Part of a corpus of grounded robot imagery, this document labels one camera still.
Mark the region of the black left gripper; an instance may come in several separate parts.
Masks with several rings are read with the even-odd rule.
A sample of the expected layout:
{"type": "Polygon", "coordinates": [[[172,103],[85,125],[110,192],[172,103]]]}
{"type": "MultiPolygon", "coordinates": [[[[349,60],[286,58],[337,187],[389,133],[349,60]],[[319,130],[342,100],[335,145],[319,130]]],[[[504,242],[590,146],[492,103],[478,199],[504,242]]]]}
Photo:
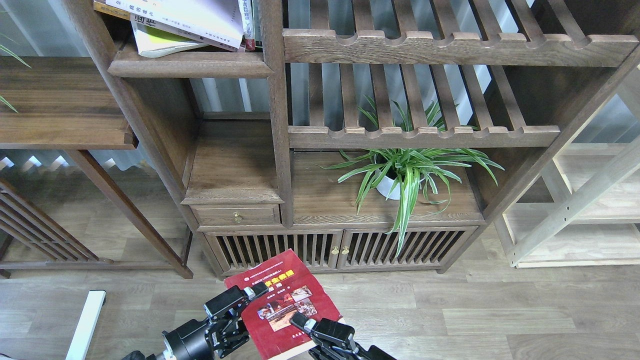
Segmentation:
{"type": "Polygon", "coordinates": [[[267,294],[268,287],[259,282],[253,287],[227,289],[207,301],[203,307],[208,318],[191,319],[171,332],[163,331],[165,360],[222,359],[246,344],[249,331],[243,323],[242,311],[255,299],[267,294]]]}

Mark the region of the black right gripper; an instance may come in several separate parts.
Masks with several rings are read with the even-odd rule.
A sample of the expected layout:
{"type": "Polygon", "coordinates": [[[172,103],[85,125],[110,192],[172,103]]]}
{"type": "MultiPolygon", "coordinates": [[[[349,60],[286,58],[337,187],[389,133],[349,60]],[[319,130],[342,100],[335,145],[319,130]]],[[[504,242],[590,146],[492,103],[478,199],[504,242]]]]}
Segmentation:
{"type": "Polygon", "coordinates": [[[323,317],[316,321],[300,312],[290,323],[307,334],[317,344],[308,353],[314,360],[395,360],[396,358],[371,345],[368,350],[354,341],[352,326],[323,317]]]}

